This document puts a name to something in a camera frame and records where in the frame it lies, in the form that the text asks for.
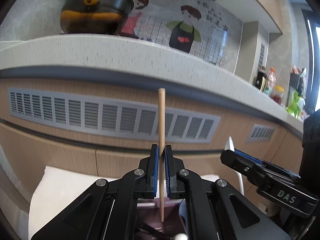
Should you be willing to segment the steel spoon white knob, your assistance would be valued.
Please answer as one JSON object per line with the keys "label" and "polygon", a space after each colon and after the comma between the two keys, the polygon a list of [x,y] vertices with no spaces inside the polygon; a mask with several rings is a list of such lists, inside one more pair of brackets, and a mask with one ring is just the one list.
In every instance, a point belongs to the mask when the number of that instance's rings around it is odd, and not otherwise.
{"label": "steel spoon white knob", "polygon": [[188,240],[188,236],[185,233],[178,233],[172,240]]}

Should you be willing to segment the wooden cabinet front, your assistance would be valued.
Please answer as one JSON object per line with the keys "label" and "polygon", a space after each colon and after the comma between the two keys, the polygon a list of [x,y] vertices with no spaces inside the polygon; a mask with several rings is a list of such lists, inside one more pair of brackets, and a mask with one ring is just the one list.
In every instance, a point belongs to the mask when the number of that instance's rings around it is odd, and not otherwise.
{"label": "wooden cabinet front", "polygon": [[[46,166],[106,178],[120,178],[138,166],[152,145],[148,140],[121,139],[54,128],[11,116],[7,89],[13,85],[50,89],[63,88],[83,95],[115,95],[143,102],[158,102],[158,94],[85,82],[56,80],[6,79],[1,81],[1,147],[13,171],[29,193],[37,188]],[[171,144],[174,155],[186,168],[201,176],[215,174],[234,187],[239,186],[236,173],[220,161],[219,150],[228,138],[234,146],[251,156],[298,172],[302,161],[302,141],[279,124],[272,124],[270,141],[248,142],[254,124],[268,121],[174,96],[166,97],[166,105],[196,113],[218,114],[221,121],[212,140],[206,144]]]}

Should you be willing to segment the orange drink bottle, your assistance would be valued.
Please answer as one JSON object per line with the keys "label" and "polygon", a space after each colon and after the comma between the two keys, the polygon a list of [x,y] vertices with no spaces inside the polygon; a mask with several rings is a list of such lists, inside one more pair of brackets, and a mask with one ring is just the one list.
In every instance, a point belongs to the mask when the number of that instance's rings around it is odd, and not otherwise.
{"label": "orange drink bottle", "polygon": [[272,89],[275,86],[275,83],[276,83],[275,69],[271,67],[266,78],[264,93],[270,96]]}

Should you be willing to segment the wooden chopstick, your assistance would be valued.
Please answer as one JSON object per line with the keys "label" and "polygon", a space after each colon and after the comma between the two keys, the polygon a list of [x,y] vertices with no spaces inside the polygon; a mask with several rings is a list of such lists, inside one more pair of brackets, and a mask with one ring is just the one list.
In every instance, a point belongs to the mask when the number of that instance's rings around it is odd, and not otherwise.
{"label": "wooden chopstick", "polygon": [[161,222],[164,222],[164,157],[163,151],[165,147],[165,89],[158,90],[158,144],[159,144],[159,203]]}

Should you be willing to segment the cream table cloth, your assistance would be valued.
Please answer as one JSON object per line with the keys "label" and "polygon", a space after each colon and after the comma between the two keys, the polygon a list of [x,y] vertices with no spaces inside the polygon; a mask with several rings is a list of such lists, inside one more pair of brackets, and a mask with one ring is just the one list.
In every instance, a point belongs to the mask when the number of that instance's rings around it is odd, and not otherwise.
{"label": "cream table cloth", "polygon": [[58,215],[99,177],[47,166],[31,198],[28,238]]}

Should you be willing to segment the dark soy sauce bottle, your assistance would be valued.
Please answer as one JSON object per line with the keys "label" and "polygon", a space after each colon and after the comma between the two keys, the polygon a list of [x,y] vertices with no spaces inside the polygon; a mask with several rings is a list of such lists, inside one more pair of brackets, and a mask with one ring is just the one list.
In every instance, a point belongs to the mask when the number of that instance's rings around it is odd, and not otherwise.
{"label": "dark soy sauce bottle", "polygon": [[255,80],[255,87],[259,89],[261,92],[264,91],[267,75],[265,73],[266,67],[262,66],[260,70],[257,72],[257,77]]}

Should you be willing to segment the small grey vent grille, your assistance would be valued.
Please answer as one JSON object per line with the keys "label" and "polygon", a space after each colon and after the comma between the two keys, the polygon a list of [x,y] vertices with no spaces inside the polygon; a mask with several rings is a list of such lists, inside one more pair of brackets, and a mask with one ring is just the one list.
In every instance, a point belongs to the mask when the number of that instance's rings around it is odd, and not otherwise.
{"label": "small grey vent grille", "polygon": [[275,128],[260,124],[254,124],[247,138],[247,142],[270,141],[275,132]]}

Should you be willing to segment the large grey vent grille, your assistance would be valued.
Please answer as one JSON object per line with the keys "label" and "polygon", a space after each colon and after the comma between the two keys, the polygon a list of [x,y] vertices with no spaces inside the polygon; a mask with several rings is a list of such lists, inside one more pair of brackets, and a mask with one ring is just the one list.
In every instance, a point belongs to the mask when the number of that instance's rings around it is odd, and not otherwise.
{"label": "large grey vent grille", "polygon": [[[10,115],[42,125],[115,138],[157,140],[158,107],[141,102],[8,88]],[[167,108],[169,142],[209,143],[220,116]]]}

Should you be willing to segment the speckled countertop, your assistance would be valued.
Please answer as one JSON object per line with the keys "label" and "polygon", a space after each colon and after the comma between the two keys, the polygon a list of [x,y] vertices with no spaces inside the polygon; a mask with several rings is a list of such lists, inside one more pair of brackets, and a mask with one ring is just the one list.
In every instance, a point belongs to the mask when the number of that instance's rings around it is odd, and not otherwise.
{"label": "speckled countertop", "polygon": [[104,35],[56,35],[1,43],[1,78],[98,82],[223,106],[296,134],[302,121],[233,73],[166,46]]}

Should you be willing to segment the yellow lid jar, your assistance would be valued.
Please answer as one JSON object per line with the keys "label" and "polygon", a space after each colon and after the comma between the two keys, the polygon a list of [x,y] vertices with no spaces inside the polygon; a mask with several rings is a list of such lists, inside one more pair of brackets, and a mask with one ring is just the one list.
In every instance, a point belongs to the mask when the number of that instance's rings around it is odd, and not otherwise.
{"label": "yellow lid jar", "polygon": [[284,92],[285,89],[279,85],[275,85],[272,92],[271,92],[271,96],[270,98],[272,100],[274,100],[277,104],[281,105],[282,104],[282,100],[283,100],[283,96],[284,96]]}

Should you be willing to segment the cartoon wall sticker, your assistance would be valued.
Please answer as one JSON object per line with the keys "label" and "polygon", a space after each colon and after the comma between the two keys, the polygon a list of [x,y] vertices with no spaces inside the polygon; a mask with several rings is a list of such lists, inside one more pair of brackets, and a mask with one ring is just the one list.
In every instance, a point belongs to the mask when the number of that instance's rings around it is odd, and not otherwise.
{"label": "cartoon wall sticker", "polygon": [[209,0],[133,0],[133,10],[120,34],[168,46],[213,64],[223,56],[228,27]]}

